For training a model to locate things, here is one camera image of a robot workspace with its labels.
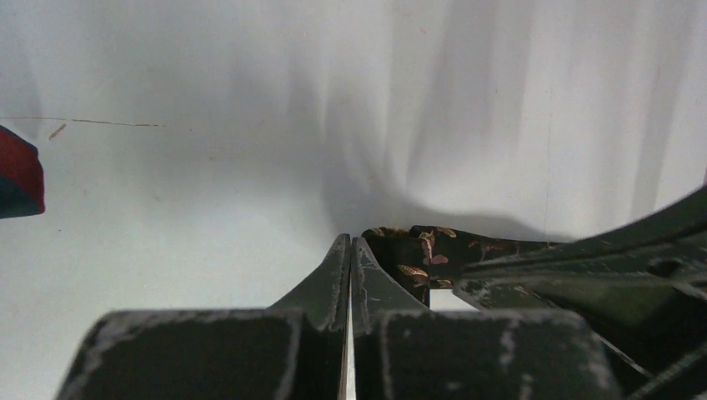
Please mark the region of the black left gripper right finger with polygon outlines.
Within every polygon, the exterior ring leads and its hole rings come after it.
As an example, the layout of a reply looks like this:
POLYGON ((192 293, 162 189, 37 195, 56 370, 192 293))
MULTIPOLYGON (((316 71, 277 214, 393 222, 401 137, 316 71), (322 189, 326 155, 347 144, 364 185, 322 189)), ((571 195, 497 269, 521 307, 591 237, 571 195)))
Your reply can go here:
POLYGON ((618 399, 604 349, 574 312, 435 312, 355 240, 351 262, 360 399, 618 399))

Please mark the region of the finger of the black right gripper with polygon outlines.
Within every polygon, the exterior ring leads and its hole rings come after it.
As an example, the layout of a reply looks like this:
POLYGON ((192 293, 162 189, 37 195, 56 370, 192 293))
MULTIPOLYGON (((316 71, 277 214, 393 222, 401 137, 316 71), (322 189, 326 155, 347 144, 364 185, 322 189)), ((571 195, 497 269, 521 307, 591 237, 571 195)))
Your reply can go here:
POLYGON ((477 309, 539 308, 577 313, 598 335, 609 364, 621 382, 646 382, 657 376, 658 368, 646 346, 625 325, 576 302, 529 284, 493 285, 484 280, 459 280, 454 285, 453 294, 477 309))
POLYGON ((586 237, 578 242, 562 244, 543 252, 531 252, 470 264, 462 269, 463 278, 475 273, 499 271, 502 268, 535 267, 543 263, 579 261, 600 256, 626 253, 630 250, 669 243, 675 239, 706 230, 706 187, 629 225, 586 237))

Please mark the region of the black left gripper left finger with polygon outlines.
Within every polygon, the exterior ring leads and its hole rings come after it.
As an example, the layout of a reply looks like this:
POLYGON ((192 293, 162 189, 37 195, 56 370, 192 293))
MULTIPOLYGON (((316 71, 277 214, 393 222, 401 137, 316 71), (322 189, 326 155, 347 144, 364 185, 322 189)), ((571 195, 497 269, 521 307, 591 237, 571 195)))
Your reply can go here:
POLYGON ((273 305, 119 310, 80 342, 60 399, 343 399, 351 238, 273 305))

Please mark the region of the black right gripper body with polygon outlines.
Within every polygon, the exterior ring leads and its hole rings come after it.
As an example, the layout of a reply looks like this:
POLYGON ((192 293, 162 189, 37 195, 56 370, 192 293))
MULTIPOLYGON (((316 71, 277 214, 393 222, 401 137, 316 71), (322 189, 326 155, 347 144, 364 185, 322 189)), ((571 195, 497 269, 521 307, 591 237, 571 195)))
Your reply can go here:
POLYGON ((657 376, 619 384, 628 399, 706 396, 706 230, 666 244, 529 267, 538 289, 611 318, 645 346, 657 376))

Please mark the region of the black gold floral tie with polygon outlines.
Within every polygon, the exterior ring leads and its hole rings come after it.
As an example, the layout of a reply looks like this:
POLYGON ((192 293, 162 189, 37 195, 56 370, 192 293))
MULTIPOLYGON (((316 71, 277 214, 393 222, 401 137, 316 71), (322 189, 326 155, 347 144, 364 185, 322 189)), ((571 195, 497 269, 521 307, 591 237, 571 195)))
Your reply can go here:
POLYGON ((362 233, 380 267, 424 306, 451 289, 465 266, 558 247, 557 242, 487 237, 449 227, 372 227, 362 233))

